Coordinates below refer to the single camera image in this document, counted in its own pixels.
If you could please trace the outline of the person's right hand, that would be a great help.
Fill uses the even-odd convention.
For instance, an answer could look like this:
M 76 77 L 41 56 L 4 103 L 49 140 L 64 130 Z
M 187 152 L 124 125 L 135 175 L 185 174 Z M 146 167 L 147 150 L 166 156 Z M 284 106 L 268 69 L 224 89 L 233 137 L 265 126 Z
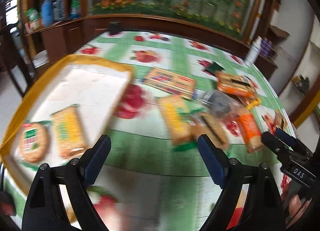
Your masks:
M 287 183 L 287 185 L 283 189 L 283 192 L 281 194 L 282 202 L 284 202 L 285 199 L 287 199 L 288 197 L 289 190 L 291 188 L 291 182 Z M 307 210 L 311 201 L 312 199 L 309 201 L 304 201 L 302 203 L 297 194 L 291 196 L 289 200 L 289 208 L 288 208 L 290 219 L 286 220 L 286 228 L 291 227 L 303 216 L 304 212 Z

